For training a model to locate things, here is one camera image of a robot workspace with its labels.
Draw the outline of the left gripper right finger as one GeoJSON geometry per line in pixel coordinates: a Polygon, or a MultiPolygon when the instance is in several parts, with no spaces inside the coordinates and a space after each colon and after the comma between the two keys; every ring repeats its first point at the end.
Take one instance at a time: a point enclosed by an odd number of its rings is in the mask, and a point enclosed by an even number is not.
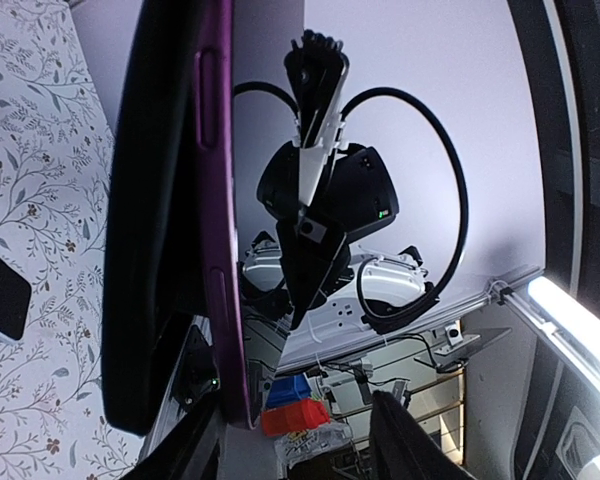
{"type": "Polygon", "coordinates": [[[369,442],[372,479],[474,479],[442,452],[389,392],[373,393],[369,442]]]}

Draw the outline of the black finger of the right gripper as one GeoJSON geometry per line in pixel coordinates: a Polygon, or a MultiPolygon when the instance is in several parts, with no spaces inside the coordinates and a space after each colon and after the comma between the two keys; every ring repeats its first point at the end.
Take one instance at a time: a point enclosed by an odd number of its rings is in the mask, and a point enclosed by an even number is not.
{"type": "Polygon", "coordinates": [[[277,222],[281,267],[293,306],[291,330],[296,330],[313,308],[328,279],[348,265],[350,253],[344,226],[316,209],[300,220],[277,222]]]}

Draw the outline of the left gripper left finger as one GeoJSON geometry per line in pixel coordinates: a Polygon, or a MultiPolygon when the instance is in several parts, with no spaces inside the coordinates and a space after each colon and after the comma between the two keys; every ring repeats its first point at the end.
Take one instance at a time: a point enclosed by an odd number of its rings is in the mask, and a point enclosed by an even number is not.
{"type": "Polygon", "coordinates": [[[218,476],[225,431],[219,394],[206,394],[157,448],[124,478],[213,480],[218,476]]]}

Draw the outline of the purple phone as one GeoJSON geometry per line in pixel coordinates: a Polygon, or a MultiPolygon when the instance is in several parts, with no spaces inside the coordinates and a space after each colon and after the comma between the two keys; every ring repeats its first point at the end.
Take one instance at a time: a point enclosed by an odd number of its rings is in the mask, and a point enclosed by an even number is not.
{"type": "Polygon", "coordinates": [[[20,342],[31,300],[30,283],[0,258],[0,340],[20,342]]]}

